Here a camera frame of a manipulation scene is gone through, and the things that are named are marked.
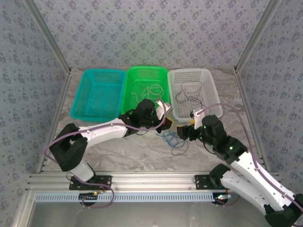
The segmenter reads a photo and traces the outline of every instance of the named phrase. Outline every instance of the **white basket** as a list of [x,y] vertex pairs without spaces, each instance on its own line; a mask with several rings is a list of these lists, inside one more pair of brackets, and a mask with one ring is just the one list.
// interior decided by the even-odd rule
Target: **white basket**
[[[201,104],[197,102],[191,103],[190,101],[186,101],[183,103],[178,103],[176,101],[176,95],[180,93],[181,89],[186,89],[186,93],[190,93],[196,92],[202,86],[200,89],[201,92],[196,93],[196,95],[199,94],[202,97],[201,100],[203,107],[220,102],[213,76],[207,69],[171,70],[168,73],[168,81],[170,100],[173,107],[172,112],[174,117],[179,122],[189,122],[191,120],[190,112],[192,110],[201,109]],[[179,101],[186,99],[183,93],[184,92],[179,94]],[[223,109],[221,106],[214,106],[210,109],[210,111],[206,111],[205,114],[215,114],[218,118],[220,118],[223,115]]]

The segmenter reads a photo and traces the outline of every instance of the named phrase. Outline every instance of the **teal basket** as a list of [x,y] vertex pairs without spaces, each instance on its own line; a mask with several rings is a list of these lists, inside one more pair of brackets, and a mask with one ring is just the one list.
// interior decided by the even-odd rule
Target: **teal basket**
[[108,122],[120,114],[126,73],[122,70],[85,70],[71,108],[71,117]]

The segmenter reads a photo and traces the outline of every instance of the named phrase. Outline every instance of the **blue cable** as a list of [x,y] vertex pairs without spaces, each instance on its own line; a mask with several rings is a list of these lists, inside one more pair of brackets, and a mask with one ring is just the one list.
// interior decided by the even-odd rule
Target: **blue cable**
[[[171,153],[172,155],[174,156],[180,156],[180,155],[183,155],[187,150],[188,150],[188,141],[187,140],[181,140],[177,134],[175,132],[171,132],[170,130],[166,131],[167,134],[165,134],[165,132],[162,134],[162,135],[158,135],[160,137],[163,138],[163,140],[165,142],[167,142],[167,144],[172,147],[171,149]],[[173,153],[173,149],[181,149],[184,147],[184,145],[187,144],[187,149],[181,153],[181,154],[174,154]]]

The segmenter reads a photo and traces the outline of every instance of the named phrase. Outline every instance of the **aluminum frame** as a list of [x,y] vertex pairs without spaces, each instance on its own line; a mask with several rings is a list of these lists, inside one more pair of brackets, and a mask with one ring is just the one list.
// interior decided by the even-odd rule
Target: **aluminum frame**
[[27,7],[28,11],[33,17],[33,20],[36,22],[37,26],[39,27],[42,35],[44,36],[44,39],[48,43],[49,47],[53,51],[55,57],[57,58],[60,66],[65,72],[69,71],[68,63],[59,48],[58,44],[55,41],[55,38],[53,37],[50,29],[48,28],[46,22],[43,19],[43,16],[41,15],[38,7],[33,2],[33,0],[23,0],[25,6]]
[[261,38],[263,32],[267,28],[271,18],[273,17],[274,13],[276,12],[276,9],[280,5],[282,0],[269,0],[268,4],[266,5],[261,18],[259,19],[256,27],[254,28],[254,31],[252,32],[248,42],[246,43],[246,46],[244,50],[242,51],[241,56],[239,57],[235,67],[239,72],[243,69],[245,63],[250,58],[250,55],[254,48],[256,47],[259,39]]
[[255,141],[257,152],[259,153],[259,155],[261,156],[261,158],[263,160],[265,169],[268,172],[271,172],[270,165],[269,165],[269,162],[268,162],[268,159],[267,159],[264,147],[263,147],[263,143],[262,143],[259,131],[258,131],[258,127],[257,127],[256,121],[255,121],[255,117],[254,117],[252,109],[250,107],[249,99],[248,99],[248,96],[246,94],[243,81],[242,81],[241,76],[239,75],[238,72],[235,72],[235,76],[236,76],[237,84],[238,84],[238,87],[239,87],[239,92],[240,92],[240,95],[242,97],[242,101],[243,101],[243,104],[244,104],[244,109],[246,111],[247,119],[248,119],[248,122],[249,122],[249,125],[250,125],[251,134],[252,134],[252,137]]
[[[99,171],[96,174],[111,175],[112,188],[115,192],[171,192],[197,193],[194,182],[195,175],[207,175],[207,171]],[[277,180],[279,175],[271,173]],[[46,171],[41,174],[31,174],[25,186],[13,227],[26,227],[36,194],[40,192],[69,194],[69,181],[66,174],[60,170]],[[203,190],[202,192],[225,192],[225,190]]]

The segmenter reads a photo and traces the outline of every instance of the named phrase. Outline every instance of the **green basket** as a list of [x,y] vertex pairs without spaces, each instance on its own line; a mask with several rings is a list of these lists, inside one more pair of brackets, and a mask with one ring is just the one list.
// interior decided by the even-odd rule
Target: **green basket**
[[121,104],[121,114],[135,109],[142,99],[147,98],[156,102],[159,98],[161,88],[163,95],[161,99],[169,103],[169,84],[167,80],[168,70],[159,66],[134,66],[127,70],[126,81]]

